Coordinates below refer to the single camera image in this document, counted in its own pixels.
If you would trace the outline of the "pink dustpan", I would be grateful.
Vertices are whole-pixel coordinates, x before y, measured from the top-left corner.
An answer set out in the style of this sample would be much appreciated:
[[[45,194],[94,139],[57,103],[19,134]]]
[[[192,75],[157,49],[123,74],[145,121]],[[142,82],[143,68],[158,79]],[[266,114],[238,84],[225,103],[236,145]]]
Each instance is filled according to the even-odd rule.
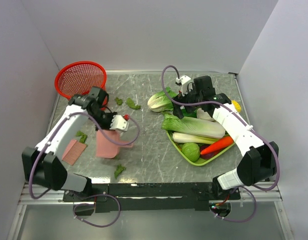
[[[118,131],[115,130],[104,130],[106,135],[110,137],[115,142],[125,144],[126,141],[122,141],[120,139],[120,134]],[[98,158],[106,158],[106,159],[113,159],[119,154],[121,148],[132,148],[133,144],[119,146],[108,139],[101,133],[100,130],[96,132],[96,154],[95,156]]]

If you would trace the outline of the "pink hand brush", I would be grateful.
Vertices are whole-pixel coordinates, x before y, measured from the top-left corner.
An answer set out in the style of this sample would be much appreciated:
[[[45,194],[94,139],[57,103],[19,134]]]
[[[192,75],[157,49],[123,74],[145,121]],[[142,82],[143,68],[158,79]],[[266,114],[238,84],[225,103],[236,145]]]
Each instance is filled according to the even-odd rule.
[[[86,147],[86,144],[72,139],[63,153],[62,160],[69,165],[74,165]]]

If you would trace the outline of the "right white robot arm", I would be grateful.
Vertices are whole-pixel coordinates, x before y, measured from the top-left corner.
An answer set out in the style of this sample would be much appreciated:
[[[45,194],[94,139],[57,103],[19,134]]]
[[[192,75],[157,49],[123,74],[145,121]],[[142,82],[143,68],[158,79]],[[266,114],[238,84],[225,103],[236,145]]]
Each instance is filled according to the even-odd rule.
[[[173,113],[182,119],[181,106],[187,111],[192,111],[194,107],[201,108],[225,129],[243,157],[234,170],[213,179],[216,183],[212,186],[215,198],[225,198],[230,189],[255,186],[269,177],[280,176],[278,145],[259,136],[239,115],[232,101],[224,93],[216,93],[209,76],[195,79],[178,76],[175,83],[181,90],[172,99]]]

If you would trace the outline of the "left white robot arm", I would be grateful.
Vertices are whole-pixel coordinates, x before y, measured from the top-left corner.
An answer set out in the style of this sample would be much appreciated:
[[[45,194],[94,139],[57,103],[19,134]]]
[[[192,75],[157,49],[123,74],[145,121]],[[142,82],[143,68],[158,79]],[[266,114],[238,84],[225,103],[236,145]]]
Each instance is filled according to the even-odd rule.
[[[108,93],[98,87],[92,87],[89,94],[74,95],[51,132],[35,147],[23,150],[21,157],[24,176],[29,184],[50,190],[75,191],[81,201],[92,197],[91,179],[69,173],[61,160],[70,141],[89,117],[97,122],[98,128],[111,128],[116,113],[102,110],[107,99]]]

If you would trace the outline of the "dark green leafy vegetable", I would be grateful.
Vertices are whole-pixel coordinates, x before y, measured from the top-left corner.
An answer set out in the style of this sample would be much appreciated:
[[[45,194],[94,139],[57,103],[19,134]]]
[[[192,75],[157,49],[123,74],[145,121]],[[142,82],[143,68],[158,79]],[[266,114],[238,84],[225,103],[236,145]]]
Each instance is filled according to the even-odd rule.
[[[186,116],[186,117],[191,117],[191,118],[197,117],[197,110],[196,109],[194,109],[191,112],[188,112],[185,108],[183,108],[182,113],[183,113],[183,116]]]

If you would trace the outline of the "small napa cabbage on table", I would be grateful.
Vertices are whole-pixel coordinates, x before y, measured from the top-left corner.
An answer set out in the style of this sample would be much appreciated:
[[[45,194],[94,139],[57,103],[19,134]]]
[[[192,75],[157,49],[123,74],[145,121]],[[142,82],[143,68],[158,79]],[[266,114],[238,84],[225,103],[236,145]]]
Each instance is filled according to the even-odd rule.
[[[147,105],[151,111],[156,113],[173,110],[173,103],[166,96],[163,90],[154,94],[148,100]]]

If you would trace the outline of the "green paper scrap back left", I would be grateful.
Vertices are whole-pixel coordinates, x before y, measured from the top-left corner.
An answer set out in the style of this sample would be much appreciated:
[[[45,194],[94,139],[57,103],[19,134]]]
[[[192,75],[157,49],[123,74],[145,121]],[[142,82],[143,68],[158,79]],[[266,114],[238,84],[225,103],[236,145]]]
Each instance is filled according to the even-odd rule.
[[[119,106],[123,104],[123,100],[120,99],[120,98],[118,98],[118,97],[115,98],[115,102],[116,102],[116,104],[119,105]]]

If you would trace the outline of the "long napa cabbage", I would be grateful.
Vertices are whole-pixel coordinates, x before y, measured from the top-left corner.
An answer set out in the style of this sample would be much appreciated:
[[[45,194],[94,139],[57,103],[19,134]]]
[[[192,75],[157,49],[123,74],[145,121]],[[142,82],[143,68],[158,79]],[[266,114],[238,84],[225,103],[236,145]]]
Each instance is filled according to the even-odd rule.
[[[221,139],[226,132],[217,122],[187,116],[180,119],[172,114],[164,115],[161,128],[166,131],[216,139]]]

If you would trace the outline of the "white radish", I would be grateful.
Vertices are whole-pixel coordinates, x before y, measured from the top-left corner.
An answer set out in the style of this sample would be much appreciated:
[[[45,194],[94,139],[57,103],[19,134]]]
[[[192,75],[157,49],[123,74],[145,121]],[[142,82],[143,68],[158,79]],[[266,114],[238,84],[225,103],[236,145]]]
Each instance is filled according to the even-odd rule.
[[[203,111],[201,108],[198,108],[196,111],[196,116],[198,119],[206,120],[214,122],[215,120],[205,111]]]

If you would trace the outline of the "green paper scrap by brush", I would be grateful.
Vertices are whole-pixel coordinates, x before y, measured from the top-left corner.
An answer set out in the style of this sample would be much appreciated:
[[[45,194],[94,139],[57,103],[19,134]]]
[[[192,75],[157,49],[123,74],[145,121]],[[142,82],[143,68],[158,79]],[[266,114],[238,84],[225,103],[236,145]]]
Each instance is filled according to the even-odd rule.
[[[79,142],[84,144],[87,140],[87,134],[83,133],[82,131],[78,131],[75,135],[77,138],[80,137]]]

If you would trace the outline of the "green square tray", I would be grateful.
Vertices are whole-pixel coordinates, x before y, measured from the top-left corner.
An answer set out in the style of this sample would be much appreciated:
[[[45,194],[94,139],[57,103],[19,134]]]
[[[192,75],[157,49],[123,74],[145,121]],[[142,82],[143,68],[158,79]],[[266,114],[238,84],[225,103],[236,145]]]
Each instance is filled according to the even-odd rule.
[[[172,145],[175,147],[175,149],[178,151],[178,153],[188,162],[188,163],[190,163],[190,164],[192,164],[192,165],[194,165],[194,166],[197,166],[197,167],[200,167],[200,166],[204,166],[204,165],[206,165],[206,164],[208,164],[208,163],[210,163],[211,161],[213,161],[213,160],[215,160],[216,158],[218,158],[219,156],[221,156],[222,154],[224,154],[227,150],[229,150],[231,147],[233,147],[235,144],[233,143],[233,144],[231,144],[230,146],[228,146],[228,147],[226,147],[226,148],[223,148],[223,149],[221,149],[221,151],[217,154],[217,155],[215,155],[214,157],[212,157],[212,158],[210,158],[210,159],[208,159],[208,160],[205,160],[205,159],[202,159],[202,158],[199,158],[196,162],[191,162],[191,161],[189,161],[183,154],[182,154],[182,146],[183,146],[183,144],[184,143],[176,143],[176,142],[174,142],[173,140],[172,140],[172,138],[171,138],[171,134],[172,133],[174,133],[173,131],[166,131],[166,134],[167,134],[167,136],[168,136],[168,138],[169,138],[169,140],[170,140],[170,142],[172,143]]]

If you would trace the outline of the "red mesh waste basket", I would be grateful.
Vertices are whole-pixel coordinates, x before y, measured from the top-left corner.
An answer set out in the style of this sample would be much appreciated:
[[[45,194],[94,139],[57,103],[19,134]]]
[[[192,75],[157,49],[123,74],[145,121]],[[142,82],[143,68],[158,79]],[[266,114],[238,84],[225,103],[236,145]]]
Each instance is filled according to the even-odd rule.
[[[54,80],[56,91],[66,99],[75,94],[86,95],[92,87],[106,90],[107,73],[98,63],[78,61],[65,66]]]

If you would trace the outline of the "purple eggplant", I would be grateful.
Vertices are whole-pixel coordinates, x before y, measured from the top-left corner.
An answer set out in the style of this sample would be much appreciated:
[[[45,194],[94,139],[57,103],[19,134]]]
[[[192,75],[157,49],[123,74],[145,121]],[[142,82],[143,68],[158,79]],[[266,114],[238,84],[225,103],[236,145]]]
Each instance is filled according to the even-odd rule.
[[[207,148],[209,146],[209,144],[204,144],[204,145],[201,145],[200,146],[200,151],[203,151],[205,148]],[[202,159],[206,159],[206,160],[209,160],[210,158],[214,157],[215,155],[217,155],[221,150],[217,150],[217,151],[214,151],[214,152],[211,152],[211,153],[208,153],[208,154],[201,154],[200,155],[200,158]]]

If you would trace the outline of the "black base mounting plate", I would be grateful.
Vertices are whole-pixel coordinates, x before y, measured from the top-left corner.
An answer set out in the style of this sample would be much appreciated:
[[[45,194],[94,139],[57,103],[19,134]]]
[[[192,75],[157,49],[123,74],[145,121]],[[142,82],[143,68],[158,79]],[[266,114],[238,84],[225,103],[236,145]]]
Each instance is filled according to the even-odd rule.
[[[117,198],[123,211],[182,210],[209,211],[209,204],[240,200],[239,190],[222,190],[212,182],[172,183],[94,183],[89,195],[68,191],[63,195],[66,203],[91,203],[97,213],[117,210]]]

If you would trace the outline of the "aluminium rail frame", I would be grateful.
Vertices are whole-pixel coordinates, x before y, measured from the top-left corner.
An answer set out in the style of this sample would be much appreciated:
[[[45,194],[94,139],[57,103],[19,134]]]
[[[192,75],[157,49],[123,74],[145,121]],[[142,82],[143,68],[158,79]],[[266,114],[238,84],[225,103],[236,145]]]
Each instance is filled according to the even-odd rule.
[[[232,202],[232,222],[216,219],[210,212],[190,209],[95,213],[96,227],[74,219],[73,203],[52,191],[39,200],[20,195],[8,239],[12,240],[291,240],[292,233],[278,189],[241,192]]]

